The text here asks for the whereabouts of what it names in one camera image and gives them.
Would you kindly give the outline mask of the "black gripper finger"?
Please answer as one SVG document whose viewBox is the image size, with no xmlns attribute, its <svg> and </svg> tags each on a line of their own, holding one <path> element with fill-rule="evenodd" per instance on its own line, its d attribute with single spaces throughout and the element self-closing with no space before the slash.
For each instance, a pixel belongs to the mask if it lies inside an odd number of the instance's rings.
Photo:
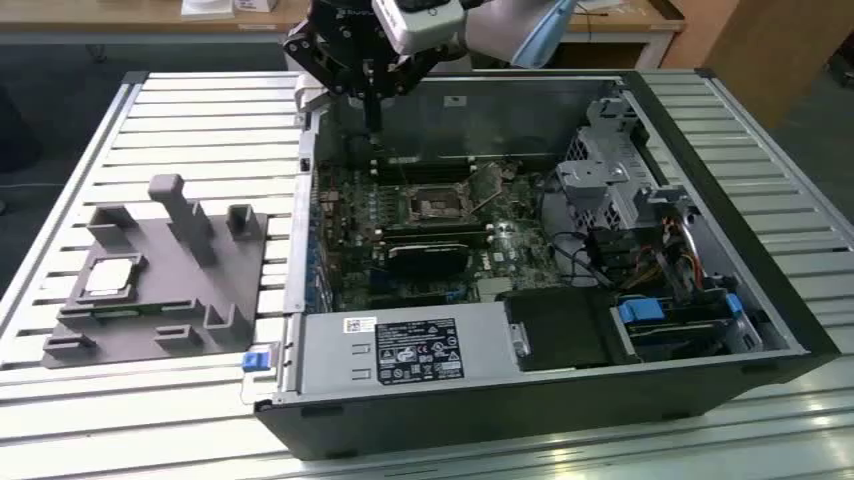
<svg viewBox="0 0 854 480">
<path fill-rule="evenodd" d="M 365 73 L 365 59 L 349 27 L 300 23 L 289 32 L 284 52 L 327 90 L 359 100 L 365 129 L 376 133 L 376 91 Z"/>
<path fill-rule="evenodd" d="M 373 132 L 383 128 L 381 101 L 408 94 L 444 58 L 439 45 L 401 59 L 393 51 L 373 59 Z"/>
</svg>

